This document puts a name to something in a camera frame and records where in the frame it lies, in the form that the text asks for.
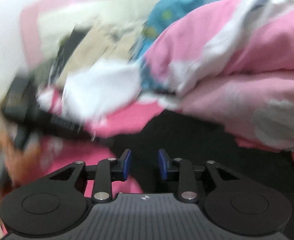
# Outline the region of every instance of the black object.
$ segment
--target black object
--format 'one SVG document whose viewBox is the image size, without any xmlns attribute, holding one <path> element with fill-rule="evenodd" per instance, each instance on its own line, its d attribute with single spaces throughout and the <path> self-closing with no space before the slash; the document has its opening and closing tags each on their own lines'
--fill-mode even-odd
<svg viewBox="0 0 294 240">
<path fill-rule="evenodd" d="M 89 29 L 73 29 L 70 37 L 68 37 L 66 41 L 60 45 L 59 51 L 50 70 L 48 80 L 49 85 L 54 84 L 55 81 L 60 77 L 71 55 L 73 54 L 77 46 L 81 43 L 81 41 L 87 35 L 88 32 Z"/>
<path fill-rule="evenodd" d="M 161 176 L 178 180 L 175 194 L 112 199 L 111 182 L 127 179 L 130 157 L 126 150 L 119 160 L 95 166 L 75 162 L 14 190 L 0 206 L 9 231 L 4 239 L 288 239 L 280 231 L 291 205 L 282 194 L 215 162 L 192 166 L 188 160 L 171 160 L 164 150 L 159 151 Z M 95 180 L 91 198 L 83 196 L 88 179 Z"/>
<path fill-rule="evenodd" d="M 41 110 L 36 94 L 37 88 L 30 78 L 15 77 L 1 108 L 4 117 L 29 130 L 39 130 L 68 140 L 93 139 L 81 124 Z"/>
<path fill-rule="evenodd" d="M 193 165 L 215 160 L 281 192 L 292 205 L 292 215 L 284 234 L 294 240 L 294 161 L 291 153 L 239 147 L 222 126 L 167 110 L 151 119 L 141 132 L 120 134 L 107 141 L 117 156 L 126 148 L 132 150 L 131 175 L 144 192 L 173 192 L 177 188 L 175 181 L 163 183 L 159 180 L 157 155 L 161 148 L 166 149 L 171 159 L 188 159 Z"/>
<path fill-rule="evenodd" d="M 18 125 L 14 145 L 19 150 L 27 146 L 31 132 L 37 131 L 67 140 L 95 140 L 81 124 L 48 113 L 39 108 L 37 88 L 29 77 L 17 76 L 13 80 L 1 110 L 4 117 Z M 0 191 L 11 182 L 5 168 L 5 153 L 0 154 Z"/>
</svg>

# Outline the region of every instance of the dark surface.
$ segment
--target dark surface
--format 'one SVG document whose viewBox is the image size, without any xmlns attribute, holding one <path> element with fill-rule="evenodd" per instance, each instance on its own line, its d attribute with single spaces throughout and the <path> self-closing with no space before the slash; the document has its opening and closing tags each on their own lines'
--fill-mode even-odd
<svg viewBox="0 0 294 240">
<path fill-rule="evenodd" d="M 148 197 L 142 194 L 119 194 L 109 204 L 95 205 L 77 228 L 47 239 L 287 240 L 280 233 L 258 238 L 237 236 L 206 219 L 197 205 L 179 202 L 173 194 L 151 194 Z M 9 234 L 4 239 L 31 238 Z"/>
<path fill-rule="evenodd" d="M 72 163 L 9 193 L 0 206 L 5 228 L 21 235 L 41 237 L 74 227 L 87 211 L 85 187 L 78 179 L 83 169 L 84 164 Z"/>
<path fill-rule="evenodd" d="M 219 227 L 246 236 L 282 232 L 291 216 L 289 201 L 258 183 L 225 181 L 204 202 L 205 214 Z"/>
<path fill-rule="evenodd" d="M 159 149 L 165 149 L 171 158 L 190 160 L 193 165 L 214 160 L 280 191 L 292 205 L 292 216 L 284 233 L 294 240 L 294 162 L 290 153 L 238 147 L 233 136 L 221 126 L 171 111 L 154 117 L 138 134 L 117 135 L 113 139 L 111 150 L 117 156 L 126 148 L 132 150 L 131 174 L 147 193 L 169 190 L 169 185 L 157 180 L 159 176 L 154 177 Z"/>
<path fill-rule="evenodd" d="M 73 30 L 70 37 L 66 38 L 63 44 L 60 44 L 59 51 L 50 70 L 49 85 L 54 84 L 59 78 L 68 60 L 83 38 L 87 35 L 88 31 L 89 30 Z"/>
</svg>

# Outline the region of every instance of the blue plastic bag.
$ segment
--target blue plastic bag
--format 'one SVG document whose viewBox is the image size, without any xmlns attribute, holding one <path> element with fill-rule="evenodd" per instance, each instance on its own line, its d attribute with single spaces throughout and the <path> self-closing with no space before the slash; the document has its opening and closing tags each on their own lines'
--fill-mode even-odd
<svg viewBox="0 0 294 240">
<path fill-rule="evenodd" d="M 135 59 L 140 58 L 152 45 L 156 38 L 170 24 L 183 18 L 194 9 L 219 0 L 160 0 L 149 15 L 142 32 L 141 47 L 137 50 Z"/>
</svg>

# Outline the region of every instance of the bedding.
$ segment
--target bedding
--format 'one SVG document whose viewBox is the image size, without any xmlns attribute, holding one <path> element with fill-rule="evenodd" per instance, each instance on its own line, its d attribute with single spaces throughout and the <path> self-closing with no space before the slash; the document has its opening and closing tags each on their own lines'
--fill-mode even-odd
<svg viewBox="0 0 294 240">
<path fill-rule="evenodd" d="M 141 66 L 143 88 L 183 97 L 184 114 L 294 150 L 294 0 L 197 8 L 159 36 Z"/>
<path fill-rule="evenodd" d="M 101 58 L 91 68 L 68 75 L 62 111 L 80 123 L 101 119 L 131 104 L 140 91 L 138 64 Z"/>
</svg>

